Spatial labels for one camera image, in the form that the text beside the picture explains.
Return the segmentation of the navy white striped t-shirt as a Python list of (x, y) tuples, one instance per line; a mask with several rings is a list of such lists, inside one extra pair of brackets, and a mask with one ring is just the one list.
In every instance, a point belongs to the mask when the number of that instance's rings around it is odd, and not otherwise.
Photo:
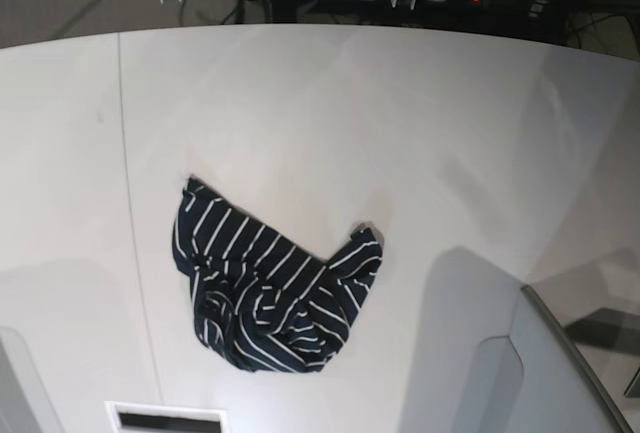
[(368, 226), (320, 259), (189, 177), (172, 228), (199, 342), (239, 370), (321, 371), (345, 346), (383, 247)]

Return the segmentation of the grey monitor edge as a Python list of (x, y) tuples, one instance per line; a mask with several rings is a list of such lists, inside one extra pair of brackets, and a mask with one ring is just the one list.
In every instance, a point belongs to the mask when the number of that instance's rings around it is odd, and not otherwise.
[(631, 426), (613, 401), (611, 395), (606, 391), (606, 388), (597, 378), (597, 375), (591, 366), (577, 349), (574, 342), (566, 334), (541, 297), (531, 286), (524, 286), (521, 289), (521, 292), (531, 306), (541, 316), (546, 326), (550, 329), (554, 339), (559, 343), (560, 347), (568, 357), (572, 369), (581, 378), (582, 383), (590, 392), (591, 397), (595, 400), (599, 410), (604, 414), (608, 423), (613, 428), (613, 431), (632, 432)]

